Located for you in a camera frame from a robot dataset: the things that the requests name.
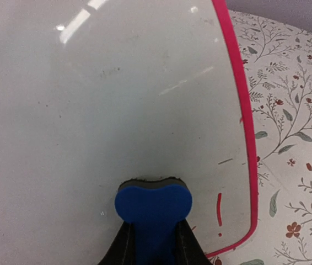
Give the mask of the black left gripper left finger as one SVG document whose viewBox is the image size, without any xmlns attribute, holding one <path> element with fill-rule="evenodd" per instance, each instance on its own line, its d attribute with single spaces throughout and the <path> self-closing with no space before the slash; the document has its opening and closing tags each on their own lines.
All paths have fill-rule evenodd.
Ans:
<svg viewBox="0 0 312 265">
<path fill-rule="evenodd" d="M 134 227 L 123 222 L 107 253 L 98 265 L 134 264 Z"/>
</svg>

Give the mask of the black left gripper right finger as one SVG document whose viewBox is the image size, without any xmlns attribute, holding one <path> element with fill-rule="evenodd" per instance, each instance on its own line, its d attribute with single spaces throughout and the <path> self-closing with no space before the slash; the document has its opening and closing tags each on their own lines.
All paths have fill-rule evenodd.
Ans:
<svg viewBox="0 0 312 265">
<path fill-rule="evenodd" d="M 176 225 L 176 264 L 211 264 L 186 220 L 183 220 Z"/>
</svg>

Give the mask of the blue whiteboard eraser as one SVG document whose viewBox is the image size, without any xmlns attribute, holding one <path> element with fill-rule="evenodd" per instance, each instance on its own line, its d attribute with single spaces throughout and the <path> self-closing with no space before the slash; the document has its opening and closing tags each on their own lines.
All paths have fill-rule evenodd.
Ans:
<svg viewBox="0 0 312 265">
<path fill-rule="evenodd" d="M 137 264 L 175 264 L 175 228 L 192 207 L 192 195 L 181 179 L 130 179 L 115 197 L 119 217 L 135 232 Z"/>
</svg>

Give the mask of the pink framed whiteboard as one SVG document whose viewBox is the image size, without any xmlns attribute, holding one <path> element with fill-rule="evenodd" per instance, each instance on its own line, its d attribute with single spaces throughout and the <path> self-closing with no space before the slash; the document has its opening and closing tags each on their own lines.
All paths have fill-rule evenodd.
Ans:
<svg viewBox="0 0 312 265">
<path fill-rule="evenodd" d="M 0 264 L 96 264 L 132 178 L 183 180 L 208 257 L 256 230 L 225 1 L 0 1 Z"/>
</svg>

